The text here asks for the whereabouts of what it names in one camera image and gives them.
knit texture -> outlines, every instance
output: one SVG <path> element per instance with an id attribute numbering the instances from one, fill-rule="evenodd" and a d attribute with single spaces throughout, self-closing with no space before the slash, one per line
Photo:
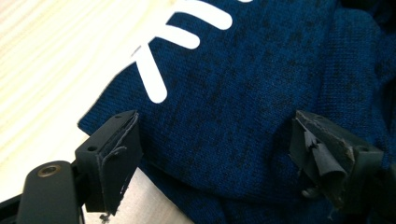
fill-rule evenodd
<path id="1" fill-rule="evenodd" d="M 168 96 L 148 98 L 136 64 L 118 74 L 78 126 L 92 134 L 137 109 L 140 168 L 195 223 L 339 223 L 289 157 L 295 111 L 320 114 L 395 160 L 396 23 L 333 0 L 210 0 L 225 31 L 184 13 L 168 22 L 198 35 L 197 49 L 149 43 Z"/>

